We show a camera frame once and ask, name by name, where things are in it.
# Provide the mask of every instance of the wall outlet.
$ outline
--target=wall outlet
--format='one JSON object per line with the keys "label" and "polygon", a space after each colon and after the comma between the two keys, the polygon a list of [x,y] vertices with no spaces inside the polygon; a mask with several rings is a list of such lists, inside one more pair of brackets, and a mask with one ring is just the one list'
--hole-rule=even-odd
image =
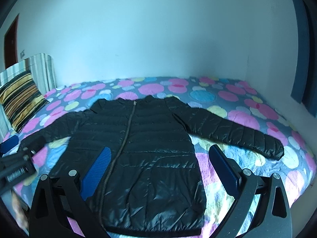
{"label": "wall outlet", "polygon": [[21,57],[21,59],[23,58],[25,56],[25,52],[24,52],[24,50],[20,53],[20,57]]}

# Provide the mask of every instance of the white wall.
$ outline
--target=white wall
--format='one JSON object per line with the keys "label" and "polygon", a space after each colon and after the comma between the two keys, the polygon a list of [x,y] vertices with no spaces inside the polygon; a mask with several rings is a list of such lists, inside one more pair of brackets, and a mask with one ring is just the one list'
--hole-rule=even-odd
{"label": "white wall", "polygon": [[18,0],[18,54],[47,53],[58,84],[135,76],[245,79],[247,0]]}
{"label": "white wall", "polygon": [[[317,119],[291,98],[298,36],[292,0],[252,0],[250,49],[246,80],[297,128],[317,153]],[[317,185],[308,187],[291,208],[293,237],[317,207]]]}

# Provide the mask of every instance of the bedspread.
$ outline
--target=bedspread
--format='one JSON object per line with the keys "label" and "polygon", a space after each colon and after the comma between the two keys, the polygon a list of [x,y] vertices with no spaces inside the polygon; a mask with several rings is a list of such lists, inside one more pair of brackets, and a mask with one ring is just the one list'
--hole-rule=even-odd
{"label": "bedspread", "polygon": [[[281,114],[271,108],[248,83],[239,80],[218,78],[169,78],[149,77],[121,80],[85,82],[62,86],[49,91],[45,97],[50,103],[42,108],[18,134],[20,140],[51,124],[55,119],[71,111],[85,110],[98,99],[121,97],[137,99],[147,95],[157,98],[175,96],[191,107],[201,107],[223,118],[251,127],[279,139],[285,150],[280,161],[266,159],[247,149],[216,143],[239,166],[249,168],[256,175],[280,174],[290,206],[304,192],[316,174],[316,157],[307,147],[296,129]],[[11,131],[6,139],[14,135]],[[229,196],[221,184],[208,157],[210,140],[191,136],[196,157],[201,169],[207,196],[205,226],[201,237],[208,238],[223,220],[234,198]],[[15,191],[31,206],[33,195],[42,174],[47,174],[67,147],[69,138],[47,144],[34,157],[37,174],[15,186]],[[248,216],[239,232],[247,231],[255,213],[259,195],[255,196]],[[112,237],[122,235],[110,234]]]}

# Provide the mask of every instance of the quilted jacket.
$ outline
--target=quilted jacket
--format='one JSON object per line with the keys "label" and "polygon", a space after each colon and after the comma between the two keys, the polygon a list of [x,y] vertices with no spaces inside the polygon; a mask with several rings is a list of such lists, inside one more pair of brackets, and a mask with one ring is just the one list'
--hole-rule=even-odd
{"label": "quilted jacket", "polygon": [[260,131],[191,108],[175,97],[147,96],[135,101],[96,101],[89,110],[71,112],[28,136],[47,142],[70,136],[50,176],[72,169],[85,176],[109,147],[111,162],[86,203],[106,231],[140,237],[200,235],[206,195],[188,133],[254,150],[279,160],[281,142]]}

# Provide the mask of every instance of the pillow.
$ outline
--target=pillow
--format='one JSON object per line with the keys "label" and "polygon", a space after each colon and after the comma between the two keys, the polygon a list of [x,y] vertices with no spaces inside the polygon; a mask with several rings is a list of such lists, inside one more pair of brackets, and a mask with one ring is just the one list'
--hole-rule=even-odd
{"label": "pillow", "polygon": [[30,71],[22,72],[0,88],[0,104],[16,132],[47,103]]}

